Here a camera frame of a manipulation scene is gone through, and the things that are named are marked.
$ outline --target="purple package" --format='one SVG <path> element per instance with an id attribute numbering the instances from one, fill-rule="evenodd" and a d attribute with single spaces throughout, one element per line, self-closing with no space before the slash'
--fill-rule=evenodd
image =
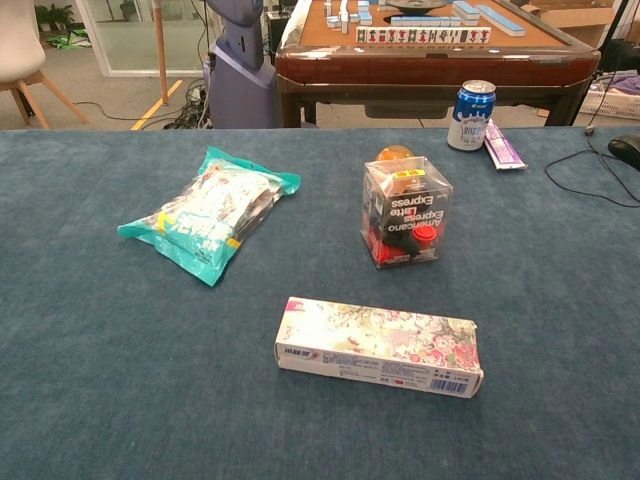
<path id="1" fill-rule="evenodd" d="M 502 132 L 492 120 L 489 120 L 489 125 L 487 126 L 484 145 L 487 147 L 496 170 L 527 168 L 527 164 L 522 161 L 511 142 L 502 135 Z"/>

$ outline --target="plastic snack bag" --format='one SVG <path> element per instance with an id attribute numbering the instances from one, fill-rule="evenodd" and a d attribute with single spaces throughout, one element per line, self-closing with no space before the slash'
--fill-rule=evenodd
<path id="1" fill-rule="evenodd" d="M 148 217 L 118 227 L 123 237 L 153 245 L 207 285 L 282 195 L 300 187 L 293 173 L 275 173 L 209 147 L 198 176 Z"/>

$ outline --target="blue carpet table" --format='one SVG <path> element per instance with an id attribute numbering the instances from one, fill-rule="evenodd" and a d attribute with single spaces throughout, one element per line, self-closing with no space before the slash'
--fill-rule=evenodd
<path id="1" fill-rule="evenodd" d="M 582 129 L 508 134 L 525 171 L 444 130 L 1 133 L 0 478 L 639 478 L 640 211 L 545 177 Z M 362 164 L 392 143 L 455 195 L 443 257 L 380 272 Z M 215 288 L 116 234 L 207 145 L 303 178 Z M 554 174 L 630 201 L 595 157 Z M 485 382 L 462 400 L 279 370 L 290 295 L 473 319 Z"/>

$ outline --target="chair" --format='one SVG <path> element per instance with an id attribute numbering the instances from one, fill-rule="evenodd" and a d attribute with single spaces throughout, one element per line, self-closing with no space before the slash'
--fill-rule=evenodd
<path id="1" fill-rule="evenodd" d="M 44 61 L 33 0 L 0 0 L 0 92 L 11 91 L 20 115 L 28 125 L 29 114 L 19 94 L 22 92 L 42 128 L 49 128 L 47 119 L 28 87 L 34 83 L 42 83 L 83 123 L 89 123 L 73 102 L 42 73 L 40 67 Z"/>

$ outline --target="plastic basket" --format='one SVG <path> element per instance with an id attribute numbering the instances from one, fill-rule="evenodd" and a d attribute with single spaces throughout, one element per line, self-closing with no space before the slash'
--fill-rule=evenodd
<path id="1" fill-rule="evenodd" d="M 603 95 L 603 92 L 590 91 L 582 103 L 580 112 L 593 114 L 600 108 L 598 115 L 640 120 L 640 95 L 609 92 L 602 102 Z"/>

